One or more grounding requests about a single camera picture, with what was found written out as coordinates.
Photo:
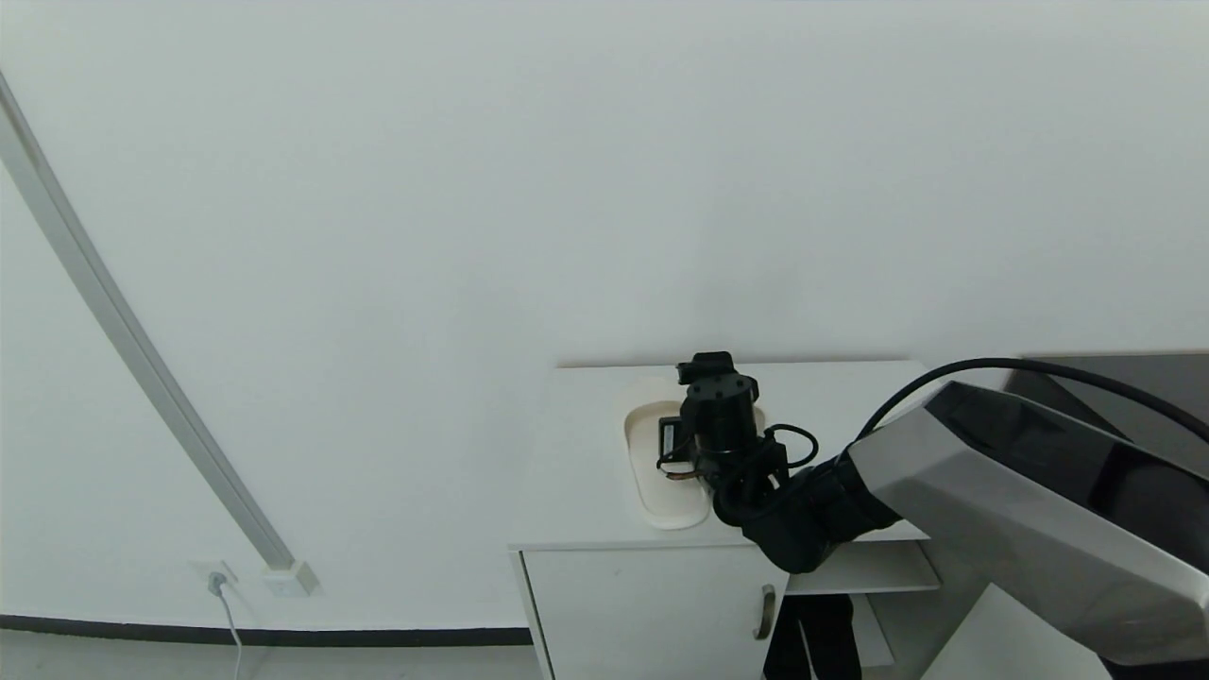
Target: white cabinet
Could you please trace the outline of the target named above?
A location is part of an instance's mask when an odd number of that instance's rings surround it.
[[[560,680],[757,680],[788,578],[754,546],[537,552],[525,566]]]
[[[838,455],[869,414],[924,373],[915,362],[739,369],[759,380],[758,405],[769,423],[815,433],[818,461]],[[546,680],[756,680],[769,645],[756,633],[773,623],[787,589],[809,595],[939,586],[916,543],[927,536],[907,523],[840,547],[825,569],[792,581],[712,514],[688,529],[653,528],[624,428],[643,405],[627,397],[635,382],[661,379],[675,394],[672,367],[559,369],[548,381],[509,540]],[[877,607],[867,605],[858,603],[854,627],[862,663],[891,663]]]

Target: power outlet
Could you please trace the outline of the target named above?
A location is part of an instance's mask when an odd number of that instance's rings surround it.
[[[231,567],[222,560],[189,560],[189,566],[192,567],[193,572],[197,574],[198,578],[204,581],[207,586],[210,583],[210,574],[215,571],[226,576],[227,583],[232,586],[239,582],[239,580],[235,577],[235,572],[231,571]]]

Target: power plug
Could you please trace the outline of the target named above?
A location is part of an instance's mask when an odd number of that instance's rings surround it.
[[[206,584],[206,589],[210,592],[215,598],[222,597],[222,584],[226,583],[226,575],[212,571],[210,577]]]

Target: black baseboard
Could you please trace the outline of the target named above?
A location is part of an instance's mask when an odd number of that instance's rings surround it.
[[[0,616],[0,628],[28,633],[50,633],[105,640],[143,642],[185,642],[191,645],[233,645],[226,628],[191,626],[149,626],[144,623],[102,623]],[[456,628],[441,630],[239,630],[244,645],[254,647],[498,647],[532,645],[528,628]]]

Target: power cord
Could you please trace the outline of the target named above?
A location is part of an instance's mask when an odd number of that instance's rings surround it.
[[[231,605],[227,604],[226,597],[222,594],[222,584],[226,583],[226,576],[218,571],[210,572],[209,584],[206,587],[212,595],[222,603],[222,611],[227,615],[227,626],[231,627],[231,636],[235,638],[235,680],[239,680],[239,664],[243,662],[243,640],[239,639],[239,632],[235,629],[235,618],[231,616]]]
[[[872,433],[878,428],[881,419],[893,410],[899,403],[902,403],[907,397],[910,397],[916,390],[927,385],[929,382],[943,378],[945,375],[951,375],[954,373],[960,373],[962,370],[970,370],[976,368],[1006,368],[1011,370],[1026,370],[1031,373],[1040,373],[1042,375],[1053,375],[1057,378],[1065,378],[1066,380],[1074,380],[1075,382],[1082,382],[1083,385],[1091,385],[1092,387],[1099,387],[1106,392],[1111,392],[1120,397],[1124,397],[1130,402],[1141,404],[1150,410],[1172,420],[1176,425],[1180,425],[1188,432],[1196,434],[1202,442],[1209,443],[1209,425],[1197,416],[1190,414],[1188,411],[1176,407],[1175,404],[1156,397],[1145,390],[1140,390],[1129,385],[1128,382],[1121,382],[1120,380],[1113,380],[1097,373],[1091,373],[1087,370],[1081,370],[1077,368],[1071,368],[1069,365],[1062,365],[1049,362],[1041,362],[1036,359],[1017,359],[1011,357],[985,357],[980,359],[966,359],[962,362],[954,362],[951,364],[944,364],[939,368],[932,369],[924,375],[912,380],[906,387],[895,392],[892,397],[886,399],[886,403],[881,404],[877,411],[869,417],[864,427],[861,428],[861,433],[856,436],[857,439]]]

